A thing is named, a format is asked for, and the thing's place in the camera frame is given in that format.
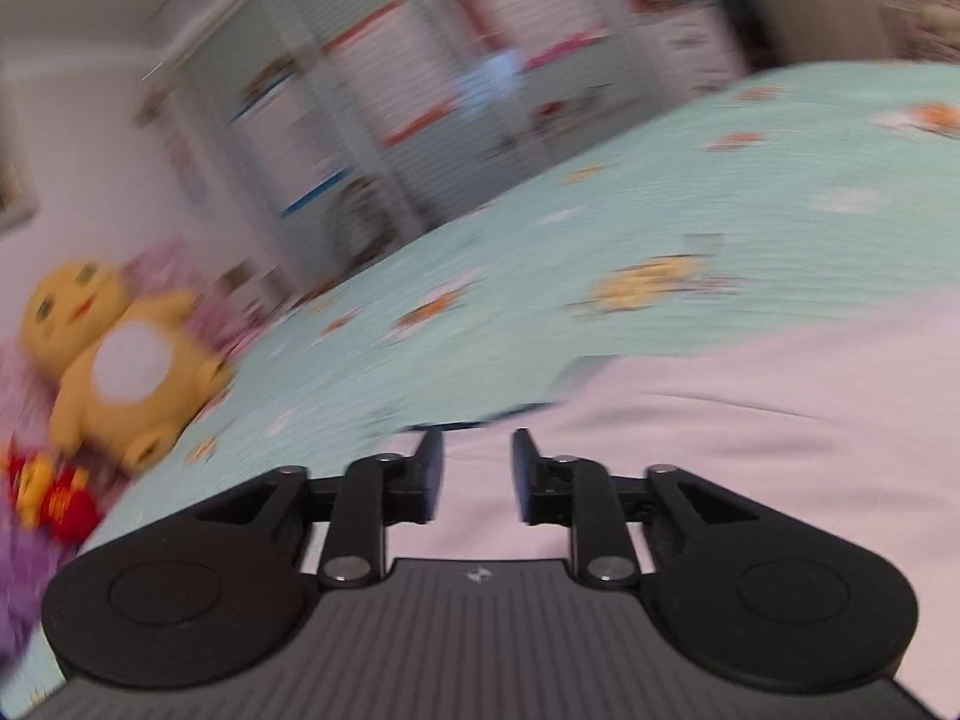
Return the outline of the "white shirt with navy trim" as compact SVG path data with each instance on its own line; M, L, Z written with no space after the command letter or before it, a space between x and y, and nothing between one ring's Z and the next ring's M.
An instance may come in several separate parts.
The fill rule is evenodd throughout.
M763 333L690 358L570 364L544 403L455 419L438 515L387 535L394 557L556 557L526 527L511 436L617 475L672 465L849 539L913 585L919 626L901 683L958 712L958 296L897 299L848 320Z

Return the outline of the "red yellow plush toy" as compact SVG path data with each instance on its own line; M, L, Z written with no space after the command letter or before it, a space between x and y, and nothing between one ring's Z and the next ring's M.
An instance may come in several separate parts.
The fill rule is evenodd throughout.
M78 548L103 520L98 499L81 466L62 463L43 450L8 439L2 455L8 500L26 530Z

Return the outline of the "purple plush toy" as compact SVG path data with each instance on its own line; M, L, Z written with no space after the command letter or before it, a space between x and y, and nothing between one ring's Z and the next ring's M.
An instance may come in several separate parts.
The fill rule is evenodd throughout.
M31 639L47 585L76 550L11 518L3 518L0 536L0 665L6 673Z

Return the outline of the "mint green patterned bedspread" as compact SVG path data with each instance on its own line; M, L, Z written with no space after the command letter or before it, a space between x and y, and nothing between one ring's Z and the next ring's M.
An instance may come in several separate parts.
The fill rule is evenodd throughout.
M958 71L768 71L506 192L298 307L130 484L106 544L278 465L544 403L573 362L690 358L958 296Z

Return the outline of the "grey sliding wardrobe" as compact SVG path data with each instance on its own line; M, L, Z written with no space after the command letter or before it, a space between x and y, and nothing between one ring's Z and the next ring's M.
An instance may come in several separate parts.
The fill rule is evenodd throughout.
M239 0L181 73L309 284L664 107L622 0Z

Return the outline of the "white drawer cabinet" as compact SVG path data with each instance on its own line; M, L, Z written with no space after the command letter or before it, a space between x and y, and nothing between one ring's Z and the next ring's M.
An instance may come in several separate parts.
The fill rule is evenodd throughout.
M750 73L742 44L716 0L641 13L633 31L671 103L716 93Z

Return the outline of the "framed wall picture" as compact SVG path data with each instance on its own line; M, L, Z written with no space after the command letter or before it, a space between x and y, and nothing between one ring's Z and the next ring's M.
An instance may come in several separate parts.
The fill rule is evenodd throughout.
M39 208L36 187L23 160L6 160L0 174L0 234L29 223Z

